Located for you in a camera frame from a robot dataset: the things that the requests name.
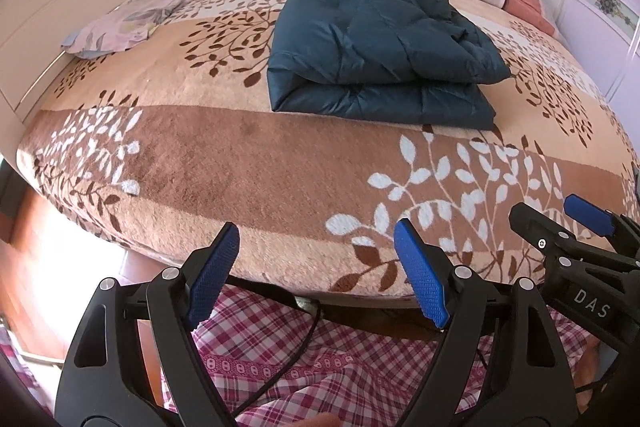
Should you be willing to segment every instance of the dark teal quilt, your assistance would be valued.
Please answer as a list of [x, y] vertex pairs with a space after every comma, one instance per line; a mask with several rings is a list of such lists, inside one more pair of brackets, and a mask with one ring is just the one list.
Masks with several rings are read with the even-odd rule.
[[478, 84], [510, 71], [449, 0], [287, 0], [267, 81], [274, 111], [491, 129]]

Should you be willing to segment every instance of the brown floral blanket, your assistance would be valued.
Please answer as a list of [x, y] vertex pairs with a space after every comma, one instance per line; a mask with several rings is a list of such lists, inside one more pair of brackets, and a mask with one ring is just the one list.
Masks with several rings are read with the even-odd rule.
[[540, 254], [509, 229], [511, 206], [588, 239], [562, 199], [576, 192], [638, 219], [636, 157], [557, 41], [451, 1], [513, 73], [482, 86], [491, 132], [273, 114], [265, 70], [285, 0], [197, 0], [148, 42], [71, 64], [22, 140], [20, 169], [84, 229], [170, 263], [233, 221], [235, 275], [327, 301], [411, 305], [391, 239], [404, 216], [488, 279], [540, 279]]

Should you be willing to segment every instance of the hand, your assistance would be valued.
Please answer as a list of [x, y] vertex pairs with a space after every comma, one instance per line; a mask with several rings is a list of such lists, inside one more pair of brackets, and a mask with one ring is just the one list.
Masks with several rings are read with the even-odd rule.
[[287, 427], [340, 427], [341, 425], [342, 421], [340, 418], [334, 414], [325, 412], [315, 418], [292, 423]]

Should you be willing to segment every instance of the plaid sheet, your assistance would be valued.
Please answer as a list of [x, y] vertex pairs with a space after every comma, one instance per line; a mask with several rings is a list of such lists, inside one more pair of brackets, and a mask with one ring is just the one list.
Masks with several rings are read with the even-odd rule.
[[[558, 312], [553, 311], [552, 317], [574, 370], [588, 333]], [[210, 319], [193, 332], [193, 338], [230, 410], [289, 360], [313, 320], [311, 315], [254, 293], [224, 287]], [[479, 349], [485, 358], [491, 343], [491, 337], [481, 339]], [[274, 427], [331, 412], [345, 427], [394, 425], [435, 347], [435, 343], [393, 339], [320, 320], [300, 360], [236, 420], [240, 426]], [[483, 378], [484, 368], [477, 359], [459, 411], [476, 403]], [[164, 376], [162, 392], [165, 407], [175, 411]]]
[[37, 400], [37, 402], [42, 407], [44, 407], [44, 409], [46, 409], [49, 414], [51, 414], [42, 389], [33, 376], [33, 373], [20, 356], [20, 353], [18, 353], [14, 348], [11, 336], [9, 336], [9, 332], [4, 328], [4, 326], [0, 326], [0, 349], [6, 355], [14, 371], [17, 373], [22, 383], [31, 393], [31, 396], [33, 396]]

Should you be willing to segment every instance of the screw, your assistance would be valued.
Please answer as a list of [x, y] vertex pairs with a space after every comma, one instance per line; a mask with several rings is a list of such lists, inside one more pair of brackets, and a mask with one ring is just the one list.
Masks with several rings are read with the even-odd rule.
[[165, 268], [164, 270], [162, 270], [162, 278], [170, 281], [178, 277], [178, 273], [180, 273], [180, 270], [173, 266], [170, 266], [169, 268]]
[[111, 277], [107, 277], [107, 279], [102, 279], [100, 281], [100, 289], [105, 291], [110, 290], [115, 286], [115, 283], [115, 280], [113, 280]]
[[534, 284], [533, 281], [531, 279], [529, 279], [528, 277], [522, 277], [519, 281], [518, 284], [520, 285], [520, 288], [522, 288], [523, 290], [532, 290], [534, 288]]
[[471, 272], [471, 269], [467, 266], [456, 266], [456, 269], [453, 271], [453, 273], [456, 274], [456, 276], [460, 279], [469, 279], [473, 272]]

